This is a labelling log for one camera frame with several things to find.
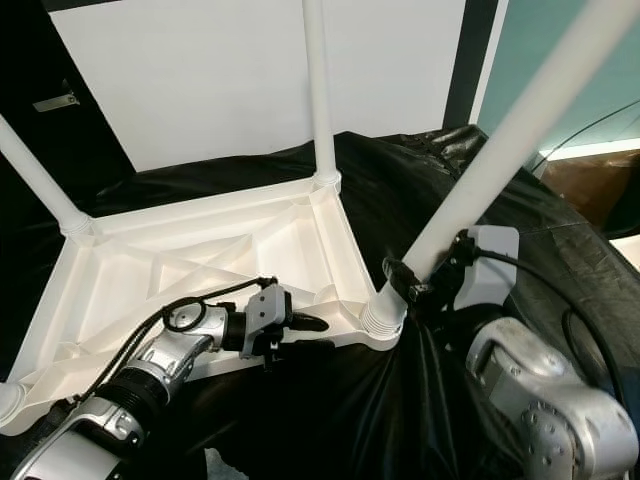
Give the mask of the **white plastic table top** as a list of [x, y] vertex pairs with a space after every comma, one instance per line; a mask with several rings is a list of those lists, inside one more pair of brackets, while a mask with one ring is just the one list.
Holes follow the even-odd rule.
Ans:
[[9, 381], [26, 387], [1, 433], [31, 428], [76, 396], [160, 307], [274, 276], [297, 310], [323, 317], [337, 346], [375, 343], [353, 326], [378, 292], [339, 192], [288, 180], [95, 220], [101, 236], [65, 242], [38, 298]]

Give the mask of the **black plastic cover sheet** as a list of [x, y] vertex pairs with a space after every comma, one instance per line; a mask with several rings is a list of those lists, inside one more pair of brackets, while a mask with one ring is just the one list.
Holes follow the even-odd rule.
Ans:
[[[474, 125], [421, 134], [335, 137], [343, 174], [342, 202], [356, 227], [355, 187], [365, 177], [392, 187], [404, 225], [357, 239], [370, 273], [385, 257], [403, 255], [445, 192], [485, 145]], [[221, 157], [140, 173], [101, 193], [91, 215], [111, 215], [302, 179], [311, 170], [310, 142], [260, 156]], [[1, 169], [1, 358], [12, 370], [20, 338], [44, 291], [64, 239], [55, 220]], [[520, 229], [520, 257], [580, 301], [602, 329], [620, 364], [628, 411], [640, 413], [640, 270], [579, 212], [539, 179], [521, 172], [490, 206], [485, 223]], [[449, 352], [434, 324], [416, 317], [396, 348], [333, 349], [196, 380], [180, 389], [173, 416], [154, 434], [157, 460], [178, 467], [174, 480], [209, 480], [206, 449], [215, 449], [248, 480], [512, 480], [524, 477], [516, 431], [489, 411], [461, 353]]]

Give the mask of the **white plastic table leg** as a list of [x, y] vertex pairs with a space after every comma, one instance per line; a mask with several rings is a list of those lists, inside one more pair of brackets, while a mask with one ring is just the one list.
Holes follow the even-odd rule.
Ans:
[[[637, 19], [640, 19], [640, 0], [585, 0], [577, 9], [543, 64], [498, 127], [489, 134], [475, 159], [466, 166], [456, 186], [444, 197], [443, 205], [426, 221], [422, 233], [412, 244], [401, 241], [408, 246], [404, 261], [415, 273], [425, 274], [435, 261], [443, 260], [445, 247], [452, 242], [448, 236], [481, 219]], [[397, 212], [402, 204], [398, 198], [402, 195], [390, 192], [392, 187], [370, 183], [407, 178], [407, 174], [393, 178], [370, 173], [346, 180], [344, 186], [356, 188], [357, 204], [369, 206], [365, 210], [357, 209], [356, 227], [353, 227], [357, 241], [361, 241], [361, 236], [367, 237], [364, 241], [372, 239], [365, 234], [372, 234], [375, 220], [387, 223], [378, 223], [381, 227], [393, 227], [393, 234], [396, 229], [410, 225], [401, 218], [403, 212]], [[375, 343], [393, 346], [401, 335], [407, 307], [390, 287], [384, 287], [383, 274], [370, 275], [375, 289], [380, 291], [371, 294], [367, 306], [358, 311], [352, 325], [364, 330]]]
[[64, 189], [52, 179], [4, 118], [1, 118], [0, 125], [0, 147], [15, 172], [32, 189], [37, 200], [54, 216], [64, 237], [81, 246], [87, 246], [101, 236], [95, 219], [73, 204]]
[[340, 173], [337, 168], [337, 151], [332, 131], [330, 113], [328, 64], [326, 64], [326, 32], [324, 8], [321, 0], [302, 0], [303, 29], [308, 64], [308, 92], [310, 92], [310, 119], [314, 136], [317, 188], [340, 191]]
[[26, 387], [13, 381], [1, 381], [0, 383], [0, 424], [9, 422], [20, 410], [26, 397]]

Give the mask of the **black vertical wall strip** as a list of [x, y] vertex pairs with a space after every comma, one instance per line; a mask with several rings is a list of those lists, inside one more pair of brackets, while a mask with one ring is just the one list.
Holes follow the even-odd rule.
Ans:
[[445, 99], [444, 129], [472, 123], [470, 116], [476, 110], [475, 99], [499, 5], [500, 0], [465, 0], [451, 84]]

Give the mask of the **black door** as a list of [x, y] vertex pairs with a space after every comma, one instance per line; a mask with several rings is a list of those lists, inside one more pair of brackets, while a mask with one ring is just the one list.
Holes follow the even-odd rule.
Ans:
[[1, 111], [74, 205], [136, 174], [42, 0], [0, 1]]

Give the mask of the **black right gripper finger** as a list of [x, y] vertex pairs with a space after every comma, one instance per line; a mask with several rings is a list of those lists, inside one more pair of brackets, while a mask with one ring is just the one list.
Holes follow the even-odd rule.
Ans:
[[381, 261], [381, 270], [387, 278], [387, 284], [404, 302], [419, 302], [428, 294], [428, 284], [422, 283], [413, 270], [402, 260], [385, 257]]

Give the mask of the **brown wooden furniture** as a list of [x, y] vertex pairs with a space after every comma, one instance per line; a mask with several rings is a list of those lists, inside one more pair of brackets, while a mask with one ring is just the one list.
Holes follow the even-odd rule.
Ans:
[[640, 174], [640, 150], [550, 161], [541, 182], [591, 225], [602, 228], [634, 174]]

